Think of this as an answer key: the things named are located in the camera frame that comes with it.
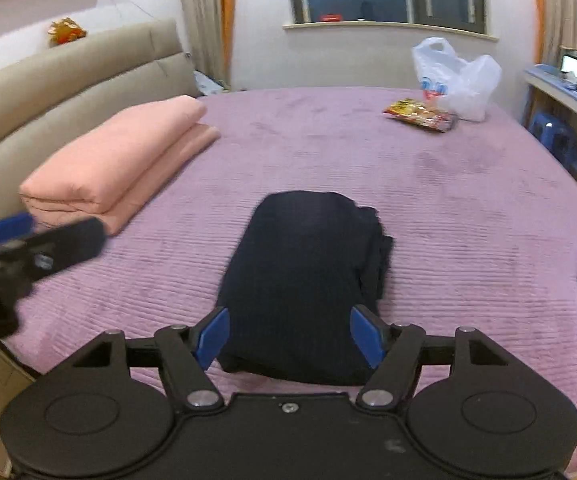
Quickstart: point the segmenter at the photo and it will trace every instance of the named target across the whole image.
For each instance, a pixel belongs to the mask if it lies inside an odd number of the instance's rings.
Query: beige curtain
[[[557,65],[559,48],[577,48],[577,0],[543,0],[540,62]]]
[[[222,43],[222,1],[182,0],[186,32],[196,70],[227,83]]]

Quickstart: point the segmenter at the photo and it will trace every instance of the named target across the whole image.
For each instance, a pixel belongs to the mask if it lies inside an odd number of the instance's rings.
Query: red object on window sill
[[[321,22],[342,22],[341,14],[325,14],[319,18]]]

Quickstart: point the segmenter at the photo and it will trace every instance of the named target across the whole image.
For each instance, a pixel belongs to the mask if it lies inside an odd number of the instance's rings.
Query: beige leather headboard
[[[24,210],[18,187],[52,153],[126,107],[200,95],[175,22],[57,46],[0,71],[0,219]]]

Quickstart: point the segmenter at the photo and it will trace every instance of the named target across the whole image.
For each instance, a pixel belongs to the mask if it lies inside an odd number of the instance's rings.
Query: folded peach blanket
[[[219,131],[206,124],[196,124],[191,127],[177,142],[153,161],[152,165],[137,178],[114,205],[102,213],[91,213],[80,208],[80,205],[84,205],[90,209],[90,202],[65,203],[28,196],[22,196],[22,200],[28,211],[42,224],[57,226],[95,216],[104,223],[109,235],[116,235],[186,162],[205,150],[219,137]],[[27,183],[22,186],[26,192],[32,190],[32,186]]]
[[[106,213],[206,114],[189,96],[127,108],[54,153],[20,186],[28,206]]]

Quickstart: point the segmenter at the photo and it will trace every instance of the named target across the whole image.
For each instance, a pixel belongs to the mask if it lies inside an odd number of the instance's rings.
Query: folded black garment
[[[247,371],[316,384],[364,384],[371,368],[350,335],[350,309],[377,314],[393,239],[377,212],[337,193],[267,196],[222,279],[231,336],[218,357]]]

